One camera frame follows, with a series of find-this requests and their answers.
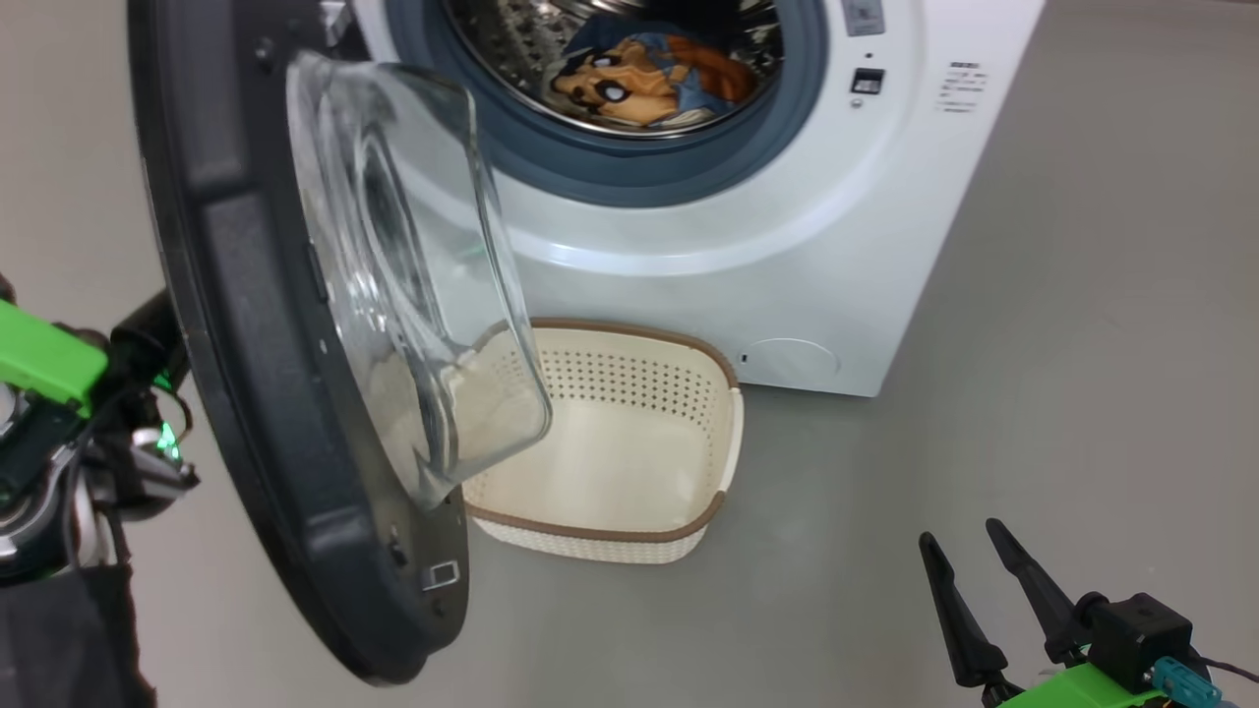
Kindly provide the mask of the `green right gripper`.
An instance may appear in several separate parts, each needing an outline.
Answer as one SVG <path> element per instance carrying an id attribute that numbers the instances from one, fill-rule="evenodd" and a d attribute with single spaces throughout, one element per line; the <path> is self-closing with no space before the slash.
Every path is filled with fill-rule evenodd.
<path id="1" fill-rule="evenodd" d="M 957 685 L 980 688 L 985 707 L 1166 707 L 1160 692 L 1129 693 L 1105 673 L 1084 663 L 1084 642 L 1076 639 L 1074 602 L 1058 587 L 1001 519 L 985 522 L 998 561 L 1019 585 L 1042 627 L 1044 649 L 1054 664 L 1074 666 L 1022 689 L 1003 677 L 1008 660 L 990 642 L 956 586 L 953 564 L 930 532 L 919 535 L 935 617 L 940 626 L 951 671 Z"/>

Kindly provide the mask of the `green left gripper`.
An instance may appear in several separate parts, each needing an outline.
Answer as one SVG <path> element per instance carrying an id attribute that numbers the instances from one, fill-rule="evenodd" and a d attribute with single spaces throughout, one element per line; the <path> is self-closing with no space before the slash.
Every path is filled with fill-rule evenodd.
<path id="1" fill-rule="evenodd" d="M 89 341 L 1 302 L 1 380 L 68 409 L 91 409 L 108 357 Z"/>

